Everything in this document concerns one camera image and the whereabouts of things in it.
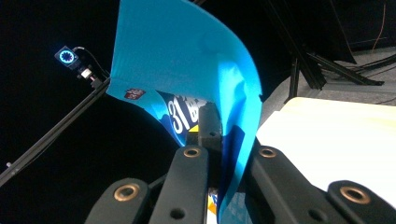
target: printed label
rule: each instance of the printed label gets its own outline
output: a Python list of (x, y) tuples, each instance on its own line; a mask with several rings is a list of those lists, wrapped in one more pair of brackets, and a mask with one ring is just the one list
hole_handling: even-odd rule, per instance
[(146, 92), (139, 89), (129, 89), (126, 91), (124, 97), (129, 100), (138, 100)]
[(165, 100), (172, 127), (177, 134), (183, 134), (198, 123), (198, 111), (206, 101), (173, 95), (158, 91)]

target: bent blue sheet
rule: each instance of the bent blue sheet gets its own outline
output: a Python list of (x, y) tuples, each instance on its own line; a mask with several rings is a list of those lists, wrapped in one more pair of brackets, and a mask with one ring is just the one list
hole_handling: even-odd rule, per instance
[(107, 93), (146, 109), (181, 146), (198, 108), (216, 104), (219, 219), (244, 173), (262, 108), (256, 68), (236, 35), (188, 1), (121, 0)]

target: screw hole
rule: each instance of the screw hole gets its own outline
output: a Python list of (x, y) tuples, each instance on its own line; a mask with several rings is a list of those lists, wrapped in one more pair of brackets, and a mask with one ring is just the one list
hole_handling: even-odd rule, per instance
[(184, 216), (184, 211), (181, 208), (174, 208), (171, 211), (171, 217), (174, 219), (182, 219)]
[(327, 222), (326, 214), (318, 209), (310, 209), (308, 214), (318, 222)]
[(341, 187), (341, 194), (353, 203), (367, 204), (371, 201), (370, 196), (363, 190), (355, 187)]
[(122, 198), (126, 198), (126, 197), (130, 196), (133, 193), (134, 193), (134, 190), (130, 189), (130, 188), (120, 190), (120, 196)]
[(352, 189), (347, 190), (346, 193), (357, 200), (361, 200), (363, 198), (363, 195)]
[(260, 149), (259, 153), (264, 158), (273, 158), (276, 156), (276, 152), (268, 147)]
[(199, 148), (188, 148), (183, 153), (186, 157), (194, 158), (201, 154), (201, 150)]

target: wire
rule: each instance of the wire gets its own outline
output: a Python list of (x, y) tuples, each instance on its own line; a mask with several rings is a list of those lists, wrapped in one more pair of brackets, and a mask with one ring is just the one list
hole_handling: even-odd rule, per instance
[(382, 104), (384, 104), (384, 103), (389, 103), (389, 102), (392, 102), (392, 101), (394, 101), (394, 100), (396, 100), (396, 97), (395, 97), (395, 98), (392, 98), (392, 99), (390, 99), (390, 100), (387, 100), (387, 101), (383, 101), (383, 102), (376, 103), (376, 105), (382, 105)]
[(368, 71), (376, 70), (378, 68), (382, 68), (388, 65), (391, 65), (393, 63), (396, 63), (396, 54), (393, 54), (391, 56), (388, 56), (387, 58), (363, 64), (363, 65), (350, 65), (346, 66), (346, 68), (358, 73), (358, 74), (363, 74)]
[(367, 76), (367, 77), (374, 77), (374, 76), (378, 76), (378, 75), (380, 75), (380, 74), (382, 74), (382, 73), (385, 73), (385, 72), (388, 72), (388, 71), (390, 71), (390, 70), (392, 70), (392, 69), (394, 69), (394, 68), (396, 68), (396, 66), (390, 67), (390, 68), (388, 68), (388, 69), (385, 69), (384, 71), (381, 71), (381, 72), (378, 72), (378, 73), (372, 74), (372, 75), (370, 75), (370, 76)]
[(387, 1), (384, 1), (384, 13), (382, 14), (382, 25), (381, 25), (381, 31), (379, 32), (378, 37), (376, 38), (376, 41), (374, 42), (373, 48), (372, 48), (372, 53), (375, 49), (376, 43), (378, 43), (379, 38), (382, 35), (382, 31), (384, 30), (384, 25), (385, 25), (385, 14), (387, 11)]
[(98, 65), (98, 67), (100, 68), (100, 70), (102, 71), (102, 76), (103, 77), (105, 77), (105, 78), (108, 78), (108, 72), (105, 70), (105, 69), (103, 69), (103, 67), (99, 64), (99, 62), (96, 60), (96, 58), (95, 58), (95, 56), (93, 56), (93, 54), (89, 51), (89, 50), (87, 50), (87, 49), (85, 49), (85, 48), (83, 48), (83, 47), (75, 47), (75, 48), (73, 48), (73, 51), (76, 51), (77, 49), (82, 49), (82, 50), (85, 50), (87, 53), (89, 53), (90, 55), (91, 55), (91, 57), (93, 58), (93, 60), (96, 62), (96, 64)]

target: blue ring light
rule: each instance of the blue ring light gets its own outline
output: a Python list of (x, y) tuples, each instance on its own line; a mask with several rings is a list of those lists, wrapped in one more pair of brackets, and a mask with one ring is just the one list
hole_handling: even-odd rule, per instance
[(68, 49), (62, 50), (62, 52), (59, 54), (59, 59), (63, 63), (72, 63), (75, 60), (74, 53)]

